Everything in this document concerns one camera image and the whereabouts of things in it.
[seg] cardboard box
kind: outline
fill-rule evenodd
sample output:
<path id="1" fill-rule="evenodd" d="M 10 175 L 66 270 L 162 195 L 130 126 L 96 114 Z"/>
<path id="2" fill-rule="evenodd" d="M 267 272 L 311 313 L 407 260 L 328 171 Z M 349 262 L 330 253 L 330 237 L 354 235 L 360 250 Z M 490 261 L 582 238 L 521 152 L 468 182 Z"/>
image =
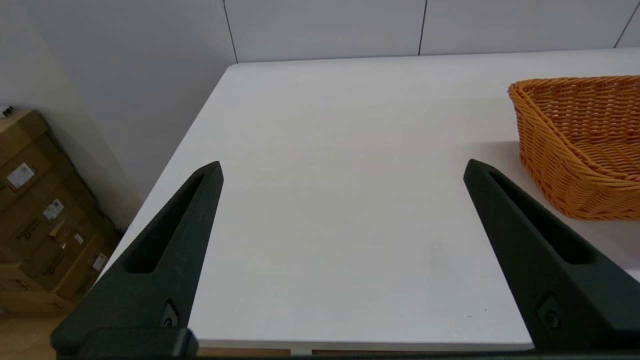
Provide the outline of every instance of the cardboard box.
<path id="1" fill-rule="evenodd" d="M 0 166 L 47 131 L 47 125 L 33 110 L 18 109 L 0 119 Z"/>
<path id="2" fill-rule="evenodd" d="M 80 221 L 71 217 L 66 219 L 55 238 L 58 243 L 63 245 L 66 256 L 75 261 L 93 236 L 98 232 L 105 233 L 109 229 L 113 229 L 109 219 L 93 209 Z"/>
<path id="3" fill-rule="evenodd" d="M 90 211 L 87 216 L 79 224 L 83 228 L 79 231 L 73 229 L 71 232 L 64 233 L 66 237 L 64 241 L 60 240 L 63 223 L 56 226 L 49 238 L 44 240 L 33 255 L 26 261 L 21 263 L 11 263 L 0 265 L 0 291 L 51 291 L 53 290 L 67 274 L 73 263 L 82 253 L 82 250 L 89 243 L 93 244 L 93 248 L 102 249 L 102 253 L 113 251 L 116 243 L 111 241 L 101 241 L 92 239 L 99 233 L 101 238 L 114 239 L 115 232 L 111 222 L 103 218 L 97 210 Z M 78 242 L 79 233 L 91 234 L 86 238 L 89 240 Z"/>
<path id="4" fill-rule="evenodd" d="M 53 239 L 44 240 L 33 255 L 20 264 L 20 270 L 44 290 L 53 290 L 65 276 L 73 261 Z"/>
<path id="5" fill-rule="evenodd" d="M 102 229 L 87 243 L 52 291 L 46 291 L 38 279 L 26 275 L 22 271 L 24 263 L 0 265 L 0 307 L 8 313 L 66 313 L 73 310 L 91 289 L 117 245 L 113 228 Z"/>
<path id="6" fill-rule="evenodd" d="M 66 216 L 83 218 L 84 213 L 94 205 L 93 197 L 74 174 L 68 176 L 44 200 L 31 192 L 24 194 L 7 212 L 0 215 L 3 252 L 19 259 L 29 259 Z"/>
<path id="7" fill-rule="evenodd" d="M 27 276 L 20 263 L 0 265 L 0 292 L 45 291 L 45 289 Z"/>
<path id="8" fill-rule="evenodd" d="M 7 313 L 69 313 L 74 306 L 54 293 L 0 292 L 0 307 Z"/>
<path id="9" fill-rule="evenodd" d="M 54 292 L 65 300 L 77 302 L 91 289 L 117 245 L 113 230 L 96 234 Z"/>
<path id="10" fill-rule="evenodd" d="M 0 214 L 0 262 L 21 261 L 22 258 L 4 243 L 15 233 L 23 222 L 33 214 L 50 194 L 62 185 L 62 182 L 73 172 L 73 166 L 63 158 L 56 166 L 46 173 L 29 190 L 22 194 L 10 208 Z"/>
<path id="11" fill-rule="evenodd" d="M 0 213 L 36 183 L 62 158 L 47 135 L 42 135 L 0 166 Z"/>

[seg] wooden floor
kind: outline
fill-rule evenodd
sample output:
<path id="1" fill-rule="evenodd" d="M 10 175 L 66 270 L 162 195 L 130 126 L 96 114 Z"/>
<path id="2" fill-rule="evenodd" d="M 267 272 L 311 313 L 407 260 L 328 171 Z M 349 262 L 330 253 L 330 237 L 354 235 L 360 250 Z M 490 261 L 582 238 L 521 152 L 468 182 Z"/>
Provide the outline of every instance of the wooden floor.
<path id="1" fill-rule="evenodd" d="M 0 317 L 0 360 L 53 360 L 51 331 L 62 321 L 56 316 Z"/>

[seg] panel seam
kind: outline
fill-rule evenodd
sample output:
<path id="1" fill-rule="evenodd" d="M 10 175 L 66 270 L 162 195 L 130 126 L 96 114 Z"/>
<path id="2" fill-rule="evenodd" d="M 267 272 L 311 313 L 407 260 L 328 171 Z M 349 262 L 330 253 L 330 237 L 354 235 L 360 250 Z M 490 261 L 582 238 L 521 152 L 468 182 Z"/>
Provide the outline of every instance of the panel seam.
<path id="1" fill-rule="evenodd" d="M 625 31 L 627 30 L 627 26 L 629 26 L 629 24 L 631 23 L 631 20 L 633 20 L 634 15 L 636 14 L 636 11 L 638 10 L 638 6 L 640 6 L 640 1 L 638 1 L 638 3 L 636 4 L 636 8 L 634 9 L 634 12 L 631 13 L 631 16 L 629 17 L 629 20 L 625 24 L 625 27 L 622 29 L 622 33 L 618 37 L 618 41 L 616 41 L 616 45 L 613 45 L 614 49 L 618 47 L 618 43 L 620 42 L 620 40 L 622 40 L 622 36 L 625 34 Z"/>
<path id="2" fill-rule="evenodd" d="M 427 2 L 428 0 L 424 0 L 424 12 L 422 13 L 422 27 L 420 28 L 420 43 L 418 44 L 418 56 L 420 56 L 420 52 L 422 51 L 422 36 L 424 35 L 424 19 L 427 17 Z"/>
<path id="3" fill-rule="evenodd" d="M 234 48 L 234 56 L 236 57 L 236 63 L 238 63 L 238 54 L 236 53 L 234 35 L 231 33 L 231 23 L 229 23 L 229 15 L 227 14 L 227 0 L 222 0 L 222 7 L 225 9 L 225 18 L 227 19 L 227 28 L 229 29 L 229 37 L 231 38 L 231 47 Z"/>

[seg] orange wicker basket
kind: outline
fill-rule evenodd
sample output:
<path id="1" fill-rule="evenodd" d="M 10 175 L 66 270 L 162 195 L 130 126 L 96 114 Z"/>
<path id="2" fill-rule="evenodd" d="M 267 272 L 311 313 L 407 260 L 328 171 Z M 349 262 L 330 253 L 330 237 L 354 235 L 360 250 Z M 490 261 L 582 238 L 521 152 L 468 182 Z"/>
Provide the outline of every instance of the orange wicker basket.
<path id="1" fill-rule="evenodd" d="M 509 96 L 520 161 L 553 206 L 640 219 L 640 76 L 525 80 Z"/>

